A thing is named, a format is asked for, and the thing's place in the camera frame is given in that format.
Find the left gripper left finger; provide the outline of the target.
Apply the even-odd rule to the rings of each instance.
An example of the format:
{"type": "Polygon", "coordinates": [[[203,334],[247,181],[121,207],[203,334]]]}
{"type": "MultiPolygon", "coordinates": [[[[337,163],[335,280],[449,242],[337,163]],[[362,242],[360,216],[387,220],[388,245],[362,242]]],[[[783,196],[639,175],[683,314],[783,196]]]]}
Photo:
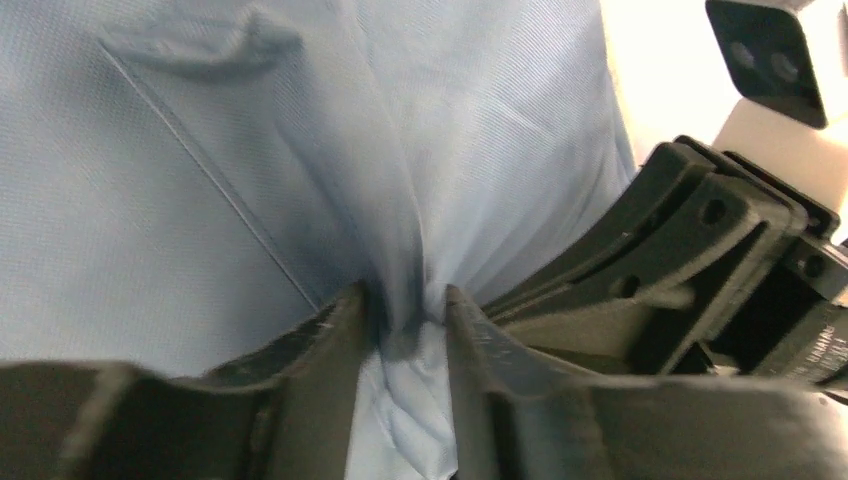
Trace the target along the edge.
{"type": "Polygon", "coordinates": [[[198,378],[124,362],[5,362],[5,479],[341,479],[365,286],[198,378]]]}

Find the blue student backpack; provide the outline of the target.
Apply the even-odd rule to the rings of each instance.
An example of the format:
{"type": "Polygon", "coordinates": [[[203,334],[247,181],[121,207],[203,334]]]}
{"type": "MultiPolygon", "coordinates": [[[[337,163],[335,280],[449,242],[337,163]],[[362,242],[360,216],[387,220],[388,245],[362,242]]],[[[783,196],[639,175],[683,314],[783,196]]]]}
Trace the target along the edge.
{"type": "Polygon", "coordinates": [[[597,1],[5,1],[1,355],[197,374],[364,278],[347,475],[447,479],[445,286],[632,173],[597,1]]]}

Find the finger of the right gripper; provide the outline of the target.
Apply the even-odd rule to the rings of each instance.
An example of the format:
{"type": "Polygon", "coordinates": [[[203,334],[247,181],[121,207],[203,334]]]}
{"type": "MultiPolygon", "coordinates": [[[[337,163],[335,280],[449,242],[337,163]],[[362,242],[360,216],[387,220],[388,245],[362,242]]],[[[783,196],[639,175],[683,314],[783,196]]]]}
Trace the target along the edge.
{"type": "Polygon", "coordinates": [[[730,151],[656,147],[581,239],[485,307],[522,343],[602,373],[676,374],[803,236],[837,216],[730,151]]]}

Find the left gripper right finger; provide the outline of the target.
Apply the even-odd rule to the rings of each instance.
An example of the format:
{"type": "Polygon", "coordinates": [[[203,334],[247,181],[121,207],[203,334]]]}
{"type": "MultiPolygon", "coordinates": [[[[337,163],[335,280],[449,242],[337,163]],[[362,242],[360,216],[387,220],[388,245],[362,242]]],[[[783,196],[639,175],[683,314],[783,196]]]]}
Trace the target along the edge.
{"type": "Polygon", "coordinates": [[[750,377],[574,374],[446,292],[462,479],[843,479],[847,410],[750,377]]]}

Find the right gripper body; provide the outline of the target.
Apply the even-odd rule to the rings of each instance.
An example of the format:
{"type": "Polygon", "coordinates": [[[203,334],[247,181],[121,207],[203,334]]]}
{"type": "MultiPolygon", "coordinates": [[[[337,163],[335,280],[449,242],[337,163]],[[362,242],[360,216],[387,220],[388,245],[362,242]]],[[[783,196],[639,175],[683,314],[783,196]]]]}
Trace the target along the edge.
{"type": "Polygon", "coordinates": [[[813,384],[847,402],[847,247],[801,237],[678,375],[759,376],[813,384]]]}

